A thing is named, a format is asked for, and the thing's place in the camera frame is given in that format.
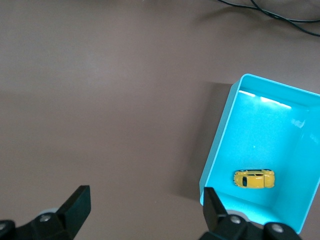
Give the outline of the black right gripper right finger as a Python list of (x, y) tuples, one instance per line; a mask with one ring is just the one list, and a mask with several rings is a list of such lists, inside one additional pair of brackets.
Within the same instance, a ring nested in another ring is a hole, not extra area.
[(288, 225), (268, 222), (263, 228), (237, 214), (229, 214), (212, 187), (203, 191), (203, 215), (208, 228), (201, 240), (300, 240)]

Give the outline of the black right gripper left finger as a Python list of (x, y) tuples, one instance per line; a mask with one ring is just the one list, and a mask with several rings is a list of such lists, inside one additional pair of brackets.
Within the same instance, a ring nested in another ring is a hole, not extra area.
[(2, 240), (73, 240), (91, 212), (90, 186), (81, 185), (58, 208), (41, 212), (17, 227), (10, 219), (0, 221)]

